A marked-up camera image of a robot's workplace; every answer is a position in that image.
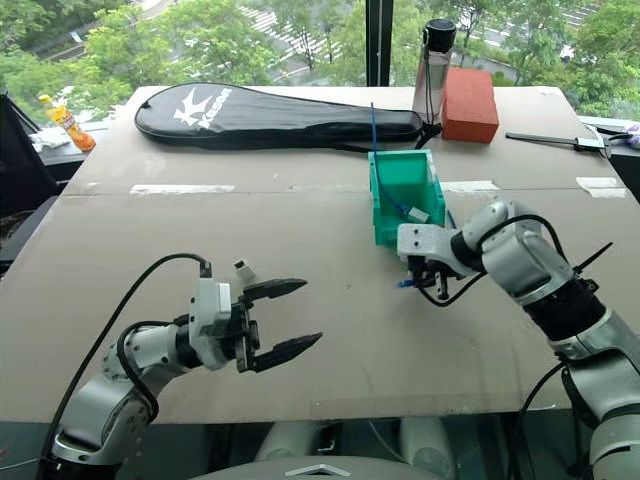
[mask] window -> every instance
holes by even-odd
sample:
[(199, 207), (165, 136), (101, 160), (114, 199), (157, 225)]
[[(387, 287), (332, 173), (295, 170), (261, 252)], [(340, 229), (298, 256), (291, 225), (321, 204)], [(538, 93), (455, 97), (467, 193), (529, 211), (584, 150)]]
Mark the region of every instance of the window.
[(396, 0), (391, 85), (413, 85), (420, 29), (456, 23), (452, 65), (483, 69), (495, 86), (562, 89), (581, 115), (640, 120), (638, 0)]
[(365, 85), (364, 0), (1, 0), (0, 87), (81, 121), (142, 85)]

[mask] red sponge block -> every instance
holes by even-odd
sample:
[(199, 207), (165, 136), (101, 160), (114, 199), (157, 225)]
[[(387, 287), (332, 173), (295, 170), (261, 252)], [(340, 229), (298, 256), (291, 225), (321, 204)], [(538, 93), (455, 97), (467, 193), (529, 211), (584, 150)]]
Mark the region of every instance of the red sponge block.
[(497, 129), (489, 72), (450, 68), (444, 86), (442, 138), (490, 143)]

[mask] green plastic bin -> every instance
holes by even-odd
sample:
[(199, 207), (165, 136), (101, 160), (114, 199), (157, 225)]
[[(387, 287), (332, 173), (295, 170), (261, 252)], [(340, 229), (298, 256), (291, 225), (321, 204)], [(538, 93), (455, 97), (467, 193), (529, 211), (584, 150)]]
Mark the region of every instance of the green plastic bin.
[(369, 185), (373, 196), (373, 225), (376, 245), (395, 247), (398, 225), (415, 220), (403, 215), (380, 191), (396, 202), (416, 207), (429, 215), (427, 223), (444, 225), (445, 202), (430, 150), (378, 152), (378, 168), (369, 152)]

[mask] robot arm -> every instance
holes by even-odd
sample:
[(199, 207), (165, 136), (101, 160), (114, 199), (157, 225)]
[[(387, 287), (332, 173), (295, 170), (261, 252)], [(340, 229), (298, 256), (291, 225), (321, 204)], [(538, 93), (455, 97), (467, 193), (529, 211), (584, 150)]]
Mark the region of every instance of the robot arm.
[(567, 365), (572, 402), (597, 427), (591, 442), (596, 480), (635, 478), (640, 471), (640, 341), (595, 296), (564, 254), (541, 236), (539, 218), (497, 198), (461, 230), (405, 224), (398, 254), (421, 287), (447, 292), (447, 277), (488, 274), (531, 316)]
[[(288, 340), (256, 355), (258, 326), (249, 315), (255, 300), (285, 295), (305, 284), (286, 279), (252, 285), (232, 304), (229, 285), (205, 271), (188, 315), (173, 323), (135, 324), (107, 349), (100, 371), (69, 401), (51, 458), (41, 462), (38, 478), (113, 479), (155, 418), (156, 397), (172, 379), (200, 365), (219, 370), (233, 359), (239, 372), (260, 372), (311, 347), (322, 334)], [(123, 368), (119, 349), (136, 378)]]

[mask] water bottle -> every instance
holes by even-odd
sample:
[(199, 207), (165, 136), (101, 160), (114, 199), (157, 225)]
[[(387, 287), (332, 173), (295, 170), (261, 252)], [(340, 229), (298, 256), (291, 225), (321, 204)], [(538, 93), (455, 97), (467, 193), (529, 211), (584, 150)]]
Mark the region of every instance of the water bottle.
[(456, 26), (451, 20), (429, 20), (422, 31), (422, 52), (413, 93), (413, 111), (428, 125), (440, 122), (442, 90), (447, 79)]
[(76, 122), (76, 119), (67, 107), (64, 105), (54, 105), (49, 95), (40, 95), (38, 100), (40, 100), (44, 108), (44, 113), (49, 120), (64, 128), (76, 147), (83, 152), (89, 152), (96, 146), (93, 137), (80, 128), (80, 125), (78, 125), (78, 122)]

